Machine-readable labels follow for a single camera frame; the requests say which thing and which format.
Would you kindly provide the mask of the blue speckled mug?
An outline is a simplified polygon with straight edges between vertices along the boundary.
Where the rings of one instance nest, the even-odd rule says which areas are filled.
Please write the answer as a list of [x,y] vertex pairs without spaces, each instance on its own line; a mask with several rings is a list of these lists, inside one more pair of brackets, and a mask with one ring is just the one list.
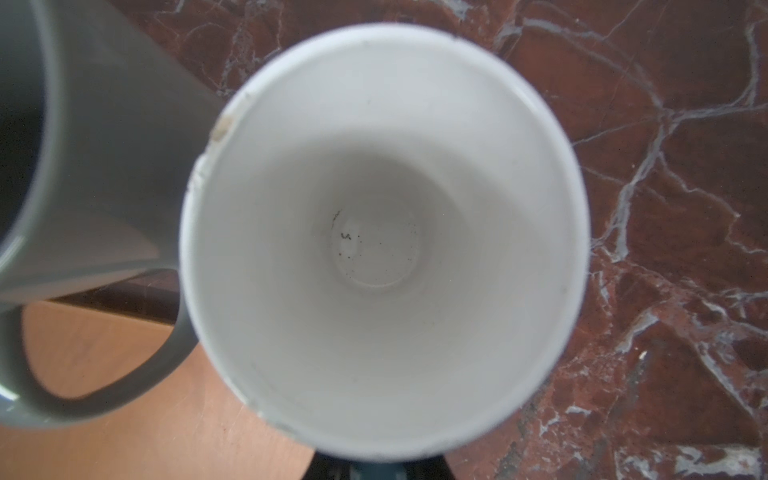
[[315,454],[309,479],[448,479],[445,455],[546,379],[590,219],[538,92],[442,31],[303,41],[231,98],[195,163],[180,281],[209,360]]

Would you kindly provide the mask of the grey mug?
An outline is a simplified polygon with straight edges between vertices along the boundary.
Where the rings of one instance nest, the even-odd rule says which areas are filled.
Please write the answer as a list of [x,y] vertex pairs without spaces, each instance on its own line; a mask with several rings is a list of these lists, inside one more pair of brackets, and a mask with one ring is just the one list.
[[223,101],[105,1],[1,5],[1,422],[56,428],[140,397],[197,345],[168,339],[77,398],[25,352],[26,304],[176,269],[188,178]]

